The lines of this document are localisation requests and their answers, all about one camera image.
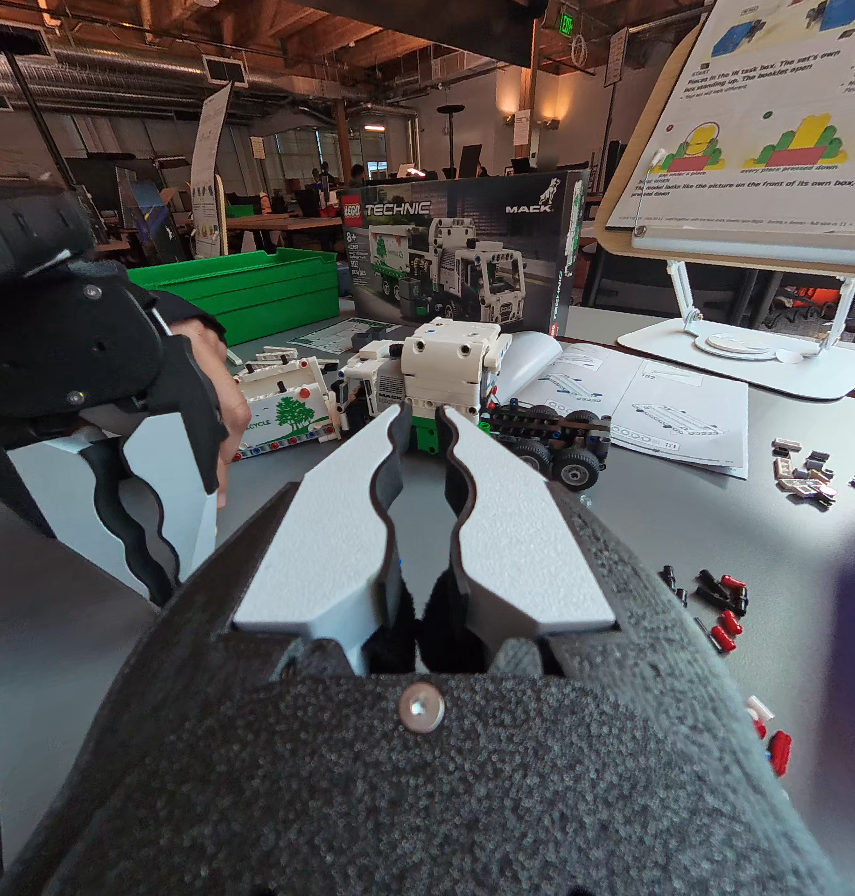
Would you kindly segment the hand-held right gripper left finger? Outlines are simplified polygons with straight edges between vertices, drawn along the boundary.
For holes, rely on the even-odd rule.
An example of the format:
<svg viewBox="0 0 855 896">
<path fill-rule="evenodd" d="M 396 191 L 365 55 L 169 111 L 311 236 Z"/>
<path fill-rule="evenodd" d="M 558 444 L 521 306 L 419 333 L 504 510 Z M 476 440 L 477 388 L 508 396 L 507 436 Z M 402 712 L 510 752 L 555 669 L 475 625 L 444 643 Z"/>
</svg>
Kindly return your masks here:
<svg viewBox="0 0 855 896">
<path fill-rule="evenodd" d="M 411 406 L 394 405 L 304 476 L 233 625 L 340 644 L 354 673 L 414 670 L 414 607 L 389 508 Z"/>
</svg>

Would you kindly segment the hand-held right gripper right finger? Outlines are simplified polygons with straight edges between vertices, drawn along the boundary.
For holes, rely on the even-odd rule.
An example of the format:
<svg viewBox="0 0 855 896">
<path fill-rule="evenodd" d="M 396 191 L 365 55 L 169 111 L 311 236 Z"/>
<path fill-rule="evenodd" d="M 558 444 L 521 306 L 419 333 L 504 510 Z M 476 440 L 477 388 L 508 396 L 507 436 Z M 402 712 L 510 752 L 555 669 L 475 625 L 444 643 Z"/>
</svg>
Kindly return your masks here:
<svg viewBox="0 0 855 896">
<path fill-rule="evenodd" d="M 436 423 L 466 631 L 488 655 L 514 638 L 613 631 L 615 611 L 550 483 L 460 411 L 441 407 Z"/>
</svg>

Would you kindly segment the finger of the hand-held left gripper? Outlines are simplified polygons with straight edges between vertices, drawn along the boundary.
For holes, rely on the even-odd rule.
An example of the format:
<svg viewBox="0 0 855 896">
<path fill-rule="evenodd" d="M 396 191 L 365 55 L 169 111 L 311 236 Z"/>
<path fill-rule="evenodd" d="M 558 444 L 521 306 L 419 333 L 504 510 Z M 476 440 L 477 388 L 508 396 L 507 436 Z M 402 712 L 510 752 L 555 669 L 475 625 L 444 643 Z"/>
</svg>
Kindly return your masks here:
<svg viewBox="0 0 855 896">
<path fill-rule="evenodd" d="M 216 491 L 207 492 L 178 412 L 149 416 L 125 440 L 132 474 L 153 489 L 161 509 L 158 532 L 173 550 L 185 582 L 216 546 Z"/>
<path fill-rule="evenodd" d="M 120 485 L 130 474 L 115 436 L 81 427 L 8 456 L 61 543 L 155 606 L 169 601 L 174 580 L 121 499 Z"/>
</svg>

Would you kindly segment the white lego truck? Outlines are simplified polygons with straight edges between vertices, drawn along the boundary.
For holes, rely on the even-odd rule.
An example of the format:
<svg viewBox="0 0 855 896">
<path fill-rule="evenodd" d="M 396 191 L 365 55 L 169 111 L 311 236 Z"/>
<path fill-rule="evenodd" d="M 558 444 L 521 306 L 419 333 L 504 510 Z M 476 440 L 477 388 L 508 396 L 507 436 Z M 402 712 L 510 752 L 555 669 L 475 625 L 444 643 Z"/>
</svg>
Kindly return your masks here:
<svg viewBox="0 0 855 896">
<path fill-rule="evenodd" d="M 581 374 L 594 356 L 534 331 L 437 318 L 402 341 L 373 340 L 332 385 L 341 435 L 397 404 L 411 409 L 411 444 L 437 454 L 436 410 L 454 409 L 540 475 L 593 487 L 611 446 L 602 395 Z"/>
</svg>

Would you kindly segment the white lego garbage container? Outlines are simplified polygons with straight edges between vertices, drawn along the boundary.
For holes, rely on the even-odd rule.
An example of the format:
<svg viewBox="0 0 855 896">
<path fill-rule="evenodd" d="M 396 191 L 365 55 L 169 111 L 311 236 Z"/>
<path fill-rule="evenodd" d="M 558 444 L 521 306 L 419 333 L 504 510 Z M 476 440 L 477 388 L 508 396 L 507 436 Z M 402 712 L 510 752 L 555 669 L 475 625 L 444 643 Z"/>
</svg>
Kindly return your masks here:
<svg viewBox="0 0 855 896">
<path fill-rule="evenodd" d="M 252 415 L 236 462 L 302 443 L 341 438 L 340 414 L 324 380 L 323 366 L 316 357 L 299 357 L 285 365 L 234 375 Z"/>
</svg>

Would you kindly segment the pile of tan lego pieces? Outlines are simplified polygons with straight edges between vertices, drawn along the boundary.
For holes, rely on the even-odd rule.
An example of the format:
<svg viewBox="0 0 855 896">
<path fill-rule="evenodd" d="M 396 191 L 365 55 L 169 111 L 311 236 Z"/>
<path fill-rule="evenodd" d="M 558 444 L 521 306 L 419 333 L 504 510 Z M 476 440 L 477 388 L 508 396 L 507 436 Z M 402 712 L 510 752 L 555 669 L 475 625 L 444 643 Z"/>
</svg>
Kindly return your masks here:
<svg viewBox="0 0 855 896">
<path fill-rule="evenodd" d="M 793 500 L 829 509 L 837 501 L 835 473 L 829 463 L 832 455 L 812 450 L 800 458 L 801 442 L 775 438 L 771 441 L 772 472 L 776 487 Z"/>
</svg>

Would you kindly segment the lego set box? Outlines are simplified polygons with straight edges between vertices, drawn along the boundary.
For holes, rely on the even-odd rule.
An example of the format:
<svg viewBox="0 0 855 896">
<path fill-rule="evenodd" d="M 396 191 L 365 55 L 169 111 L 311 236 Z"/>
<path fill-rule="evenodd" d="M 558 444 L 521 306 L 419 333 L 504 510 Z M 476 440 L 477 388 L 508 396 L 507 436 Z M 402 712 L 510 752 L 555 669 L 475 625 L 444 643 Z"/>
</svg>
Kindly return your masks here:
<svg viewBox="0 0 855 896">
<path fill-rule="evenodd" d="M 341 196 L 359 316 L 564 335 L 589 172 L 365 185 Z"/>
</svg>

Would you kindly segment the person's left hand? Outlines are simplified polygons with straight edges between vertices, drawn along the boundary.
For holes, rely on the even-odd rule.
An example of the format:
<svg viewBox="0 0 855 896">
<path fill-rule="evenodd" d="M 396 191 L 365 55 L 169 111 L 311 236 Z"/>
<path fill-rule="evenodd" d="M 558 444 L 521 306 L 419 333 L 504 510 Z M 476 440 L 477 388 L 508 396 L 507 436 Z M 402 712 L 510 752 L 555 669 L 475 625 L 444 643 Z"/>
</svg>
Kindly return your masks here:
<svg viewBox="0 0 855 896">
<path fill-rule="evenodd" d="M 251 409 L 226 365 L 228 347 L 214 330 L 198 318 L 176 321 L 169 329 L 191 342 L 196 363 L 210 379 L 219 401 L 220 417 L 228 432 L 220 444 L 218 463 L 217 507 L 222 510 L 227 503 L 229 469 L 251 422 Z"/>
</svg>

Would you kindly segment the open instruction booklet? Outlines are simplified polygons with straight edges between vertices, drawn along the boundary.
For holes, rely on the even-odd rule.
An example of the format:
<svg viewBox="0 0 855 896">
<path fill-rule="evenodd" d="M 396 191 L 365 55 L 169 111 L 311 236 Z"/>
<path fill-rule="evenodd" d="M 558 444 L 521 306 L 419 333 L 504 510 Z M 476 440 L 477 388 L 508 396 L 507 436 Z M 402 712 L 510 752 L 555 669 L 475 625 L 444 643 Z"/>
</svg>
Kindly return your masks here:
<svg viewBox="0 0 855 896">
<path fill-rule="evenodd" d="M 614 445 L 748 478 L 748 386 L 593 343 L 512 335 L 498 402 L 611 417 Z"/>
</svg>

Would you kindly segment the pile of red black pins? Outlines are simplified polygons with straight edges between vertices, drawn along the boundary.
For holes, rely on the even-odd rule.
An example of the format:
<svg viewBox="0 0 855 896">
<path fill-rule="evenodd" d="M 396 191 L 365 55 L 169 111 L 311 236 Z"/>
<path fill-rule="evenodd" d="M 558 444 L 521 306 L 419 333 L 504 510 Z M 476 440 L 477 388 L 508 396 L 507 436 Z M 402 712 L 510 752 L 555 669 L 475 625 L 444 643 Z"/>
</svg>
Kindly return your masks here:
<svg viewBox="0 0 855 896">
<path fill-rule="evenodd" d="M 693 619 L 707 644 L 719 656 L 735 651 L 737 638 L 744 633 L 743 620 L 748 610 L 747 584 L 734 576 L 715 576 L 703 568 L 695 577 L 697 583 L 693 596 L 710 609 L 718 612 L 712 624 L 699 617 Z"/>
</svg>

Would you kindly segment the green plastic bin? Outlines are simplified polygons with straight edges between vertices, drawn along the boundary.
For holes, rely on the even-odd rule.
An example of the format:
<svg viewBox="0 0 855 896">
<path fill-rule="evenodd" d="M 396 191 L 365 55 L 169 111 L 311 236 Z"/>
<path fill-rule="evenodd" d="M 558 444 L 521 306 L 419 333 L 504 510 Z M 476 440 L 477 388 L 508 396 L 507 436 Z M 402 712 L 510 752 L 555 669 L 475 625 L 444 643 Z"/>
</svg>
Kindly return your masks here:
<svg viewBox="0 0 855 896">
<path fill-rule="evenodd" d="M 340 313 L 334 252 L 243 252 L 133 268 L 128 276 L 141 287 L 170 292 L 215 316 L 230 346 Z"/>
</svg>

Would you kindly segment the green white sticker sheet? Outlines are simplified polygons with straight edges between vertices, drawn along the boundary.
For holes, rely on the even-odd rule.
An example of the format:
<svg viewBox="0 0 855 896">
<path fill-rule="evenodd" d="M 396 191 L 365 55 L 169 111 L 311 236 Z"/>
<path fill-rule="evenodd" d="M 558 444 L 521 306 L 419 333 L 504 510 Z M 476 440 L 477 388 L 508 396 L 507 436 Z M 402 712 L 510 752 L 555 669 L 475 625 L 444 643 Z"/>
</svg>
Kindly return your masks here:
<svg viewBox="0 0 855 896">
<path fill-rule="evenodd" d="M 381 330 L 382 332 L 378 340 L 383 340 L 385 333 L 394 327 L 385 322 L 352 317 L 319 330 L 313 330 L 305 335 L 299 335 L 287 341 L 287 343 L 288 345 L 300 346 L 333 355 L 352 354 L 354 352 L 351 348 L 351 335 L 354 332 L 370 328 Z"/>
</svg>

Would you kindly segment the white document stand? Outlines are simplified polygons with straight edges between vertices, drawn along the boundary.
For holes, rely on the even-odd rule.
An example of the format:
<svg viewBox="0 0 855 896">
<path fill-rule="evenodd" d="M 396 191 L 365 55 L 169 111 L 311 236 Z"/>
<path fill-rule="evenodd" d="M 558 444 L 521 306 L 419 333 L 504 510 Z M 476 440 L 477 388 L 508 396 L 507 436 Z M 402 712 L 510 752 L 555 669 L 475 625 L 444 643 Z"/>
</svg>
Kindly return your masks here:
<svg viewBox="0 0 855 896">
<path fill-rule="evenodd" d="M 839 346 L 855 296 L 855 237 L 744 233 L 636 225 L 604 229 L 600 243 L 613 254 L 664 260 L 680 318 L 619 338 L 630 350 L 724 375 L 790 396 L 835 400 L 855 390 L 855 350 Z M 820 342 L 703 320 L 695 307 L 687 263 L 841 279 L 833 326 Z"/>
</svg>

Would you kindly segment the black floor lamp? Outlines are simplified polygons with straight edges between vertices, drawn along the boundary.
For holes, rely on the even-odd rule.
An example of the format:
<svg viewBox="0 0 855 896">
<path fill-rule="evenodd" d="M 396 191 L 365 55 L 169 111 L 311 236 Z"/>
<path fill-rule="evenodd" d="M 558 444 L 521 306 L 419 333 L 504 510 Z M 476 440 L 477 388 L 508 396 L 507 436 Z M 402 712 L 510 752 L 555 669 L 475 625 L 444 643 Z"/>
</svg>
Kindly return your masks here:
<svg viewBox="0 0 855 896">
<path fill-rule="evenodd" d="M 448 144 L 448 165 L 443 168 L 444 177 L 447 180 L 454 180 L 457 176 L 456 159 L 455 159 L 455 118 L 465 109 L 463 104 L 446 103 L 439 106 L 436 111 L 439 115 L 445 117 L 446 120 L 446 136 Z"/>
</svg>

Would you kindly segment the silver air duct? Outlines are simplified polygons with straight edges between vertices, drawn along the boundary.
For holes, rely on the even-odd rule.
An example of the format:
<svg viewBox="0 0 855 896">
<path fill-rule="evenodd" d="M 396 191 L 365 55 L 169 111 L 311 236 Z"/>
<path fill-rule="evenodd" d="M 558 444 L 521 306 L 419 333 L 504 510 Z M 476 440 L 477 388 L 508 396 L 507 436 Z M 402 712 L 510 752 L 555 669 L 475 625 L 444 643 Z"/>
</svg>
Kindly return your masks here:
<svg viewBox="0 0 855 896">
<path fill-rule="evenodd" d="M 205 98 L 231 83 L 233 100 L 248 116 L 286 102 L 318 105 L 359 97 L 344 84 L 256 69 L 220 56 L 64 46 L 47 55 L 15 55 L 15 60 L 39 106 L 64 113 L 186 113 L 199 110 Z"/>
</svg>

